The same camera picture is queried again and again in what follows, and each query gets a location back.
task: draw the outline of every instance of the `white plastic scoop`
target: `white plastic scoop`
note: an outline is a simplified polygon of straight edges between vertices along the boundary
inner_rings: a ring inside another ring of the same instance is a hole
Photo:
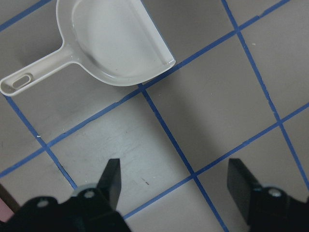
[[[147,81],[175,64],[140,0],[58,0],[56,16],[61,48],[3,78],[4,95],[14,96],[72,63],[114,86]]]

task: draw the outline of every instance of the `dustpan handle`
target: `dustpan handle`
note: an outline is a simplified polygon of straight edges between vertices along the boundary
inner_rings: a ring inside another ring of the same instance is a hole
[[[15,96],[73,62],[72,49],[69,46],[63,46],[59,50],[3,78],[0,81],[0,91],[6,96]]]

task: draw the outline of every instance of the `pink object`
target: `pink object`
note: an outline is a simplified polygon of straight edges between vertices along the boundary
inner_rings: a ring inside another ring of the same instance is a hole
[[[6,222],[13,214],[12,210],[0,199],[0,220]]]

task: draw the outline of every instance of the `metal screw head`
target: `metal screw head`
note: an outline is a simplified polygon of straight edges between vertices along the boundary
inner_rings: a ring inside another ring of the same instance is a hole
[[[95,192],[92,190],[89,190],[87,192],[85,192],[84,197],[85,198],[93,198],[95,196]]]
[[[49,202],[46,199],[42,199],[37,203],[37,207],[38,208],[44,208],[46,206],[48,206]]]
[[[268,190],[268,193],[273,197],[280,197],[282,195],[281,192],[276,188]]]

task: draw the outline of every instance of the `bolt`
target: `bolt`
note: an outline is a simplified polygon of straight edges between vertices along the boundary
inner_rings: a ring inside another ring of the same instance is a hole
[[[268,193],[273,197],[280,197],[282,195],[281,192],[276,188],[268,190]]]
[[[38,203],[37,203],[37,207],[38,208],[44,208],[46,206],[48,206],[49,202],[46,199],[41,199]]]
[[[87,192],[85,192],[84,197],[85,198],[93,198],[95,196],[95,192],[92,190],[89,190]]]

